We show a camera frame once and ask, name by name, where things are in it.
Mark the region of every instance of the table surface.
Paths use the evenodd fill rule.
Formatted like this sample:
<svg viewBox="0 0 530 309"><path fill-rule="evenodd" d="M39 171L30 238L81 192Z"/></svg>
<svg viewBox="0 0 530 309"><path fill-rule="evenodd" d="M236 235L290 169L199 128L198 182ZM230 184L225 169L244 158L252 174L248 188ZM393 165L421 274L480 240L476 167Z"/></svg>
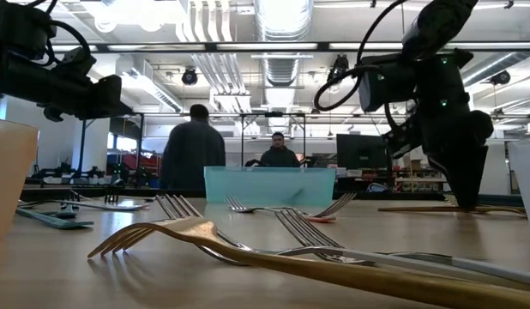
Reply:
<svg viewBox="0 0 530 309"><path fill-rule="evenodd" d="M235 214L225 205L190 202L246 245L268 250L299 246L273 215ZM316 226L352 249L426 251L530 270L530 232L527 221L516 215L376 211L436 205L443 203L354 201L337 214L336 223ZM0 241L0 308L434 308L270 270L230 266L161 234L116 256L86 258L118 229L163 218L156 203L134 213L81 209L77 220L95 221L93 228L61 231L16 215L11 232Z"/></svg>

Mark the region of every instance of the ceiling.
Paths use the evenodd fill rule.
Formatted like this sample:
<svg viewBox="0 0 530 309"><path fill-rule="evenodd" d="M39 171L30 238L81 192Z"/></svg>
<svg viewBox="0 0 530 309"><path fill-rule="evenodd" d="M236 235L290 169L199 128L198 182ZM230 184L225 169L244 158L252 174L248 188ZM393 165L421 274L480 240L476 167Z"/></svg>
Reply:
<svg viewBox="0 0 530 309"><path fill-rule="evenodd" d="M392 1L379 1L383 7ZM405 29L408 29L418 15L419 10L429 1L413 0L409 1L404 9L396 9L389 14L376 28L370 41L377 42L400 42L401 36ZM504 9L502 6L507 0L503 1L481 1L480 9L473 11L473 14L466 26L454 41L512 41L512 40L530 40L530 6L523 7L524 4L530 4L530 1L516 0L520 4L511 9ZM307 36L308 41L360 41L371 23L382 12L383 8L377 7L371 9L368 7L370 0L366 1L332 1L316 0L312 10L312 22L310 31ZM208 10L207 2L204 1L204 29L208 27ZM231 14L230 26L233 40L248 42L257 40L256 22L253 1L235 0L230 1ZM177 42L176 35L177 21L166 23L159 31L147 32L142 30L138 25L118 25L110 33L101 33L94 25L93 15L87 12L85 6L74 0L64 0L58 5L53 14L53 18L65 21L75 27L90 43L151 43L151 42ZM73 44L74 40L69 34L60 31L54 40L54 44ZM474 59L468 63L462 70L465 75L466 70L479 65L488 64L488 59L492 59L501 52L476 52ZM246 89L250 92L250 106L254 112L263 112L268 107L267 96L265 95L262 62L251 56L255 53L239 53L237 55L237 65L244 79ZM298 78L293 86L298 86L295 90L295 98L289 111L292 112L309 112L311 102L319 87L325 82L329 67L336 58L335 53L309 53L305 54L306 58L302 59L298 68ZM98 63L93 70L97 76L106 76L117 72L115 63L120 57L114 54L96 54ZM206 104L211 112L214 106L209 104L210 86L197 68L199 80L196 85L185 86L181 82L181 76L185 67L195 66L191 55L189 54L136 54L132 55L136 62L146 61L154 69L152 78L154 82L176 102L187 111L188 108L195 104ZM350 66L354 65L356 53L347 53ZM530 58L525 59L508 68L511 74L511 82L504 86L477 83L472 85L468 91L473 94L474 106L485 112L492 112L498 106L504 104L514 104L518 100L530 98ZM347 80L340 86L337 94L325 94L322 97L322 103L327 105L329 102L336 102L344 96L352 87L353 81ZM165 104L160 103L147 91L138 88L136 85L126 82L123 89L123 100L132 105L138 112L172 112L172 109ZM404 113L406 104L400 103L394 106L395 113ZM340 113L360 113L358 96L355 94L345 105L332 111L333 114ZM511 114L529 114L530 102L521 104L517 107L510 108ZM147 117L148 125L175 125L185 118L180 117ZM262 134L270 133L267 129L268 121L258 119L256 122L261 126ZM329 118L322 115L321 118L309 119L308 124L315 124L317 130L323 130L323 134L329 131L376 131L376 127L369 119L362 118ZM511 120L502 121L500 130L509 132L521 132L521 127L527 121ZM217 125L229 125L229 121L216 123Z"/></svg>

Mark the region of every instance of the man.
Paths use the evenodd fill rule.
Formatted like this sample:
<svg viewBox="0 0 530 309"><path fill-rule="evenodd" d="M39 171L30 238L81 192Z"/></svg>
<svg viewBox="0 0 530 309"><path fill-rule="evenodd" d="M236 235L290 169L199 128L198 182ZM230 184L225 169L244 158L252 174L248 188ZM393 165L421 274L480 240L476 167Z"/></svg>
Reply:
<svg viewBox="0 0 530 309"><path fill-rule="evenodd" d="M261 163L266 167L299 167L298 157L284 146L284 135L280 132L273 134L273 145L262 155Z"/></svg>
<svg viewBox="0 0 530 309"><path fill-rule="evenodd" d="M204 190L204 167L225 166L225 141L208 118L208 109L195 104L190 121L173 128L164 149L162 189Z"/></svg>

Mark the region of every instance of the man in gray jacket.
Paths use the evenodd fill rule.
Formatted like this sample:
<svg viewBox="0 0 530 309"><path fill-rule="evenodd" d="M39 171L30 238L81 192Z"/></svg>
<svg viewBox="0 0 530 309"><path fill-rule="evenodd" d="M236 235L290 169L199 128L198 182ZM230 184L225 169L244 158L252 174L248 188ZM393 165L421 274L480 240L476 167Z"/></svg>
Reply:
<svg viewBox="0 0 530 309"><path fill-rule="evenodd" d="M262 155L261 163L265 167L299 167L298 157L284 145L280 132L273 134L273 146Z"/></svg>
<svg viewBox="0 0 530 309"><path fill-rule="evenodd" d="M190 121L173 128L162 159L162 189L202 191L204 167L225 166L225 141L208 118L208 109L196 104Z"/></svg>

